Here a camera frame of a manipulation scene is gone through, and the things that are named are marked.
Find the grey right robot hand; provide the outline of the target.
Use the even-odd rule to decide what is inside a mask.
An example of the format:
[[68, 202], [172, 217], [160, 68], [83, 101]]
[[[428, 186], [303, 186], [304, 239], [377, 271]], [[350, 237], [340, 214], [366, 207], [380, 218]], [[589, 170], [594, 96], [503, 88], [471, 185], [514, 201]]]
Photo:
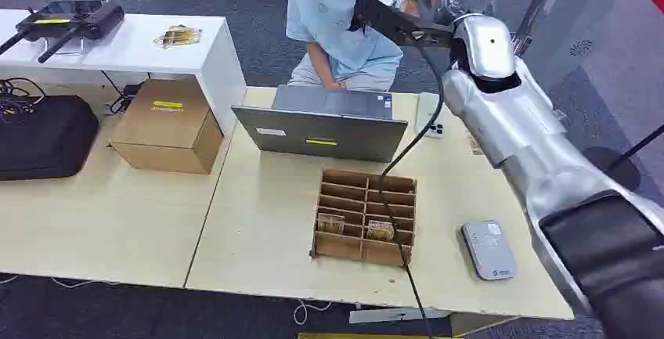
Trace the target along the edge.
[[451, 26], [403, 13], [381, 0], [358, 1], [357, 13], [365, 24], [399, 46], [412, 45], [411, 38], [425, 47], [449, 49], [452, 44]]

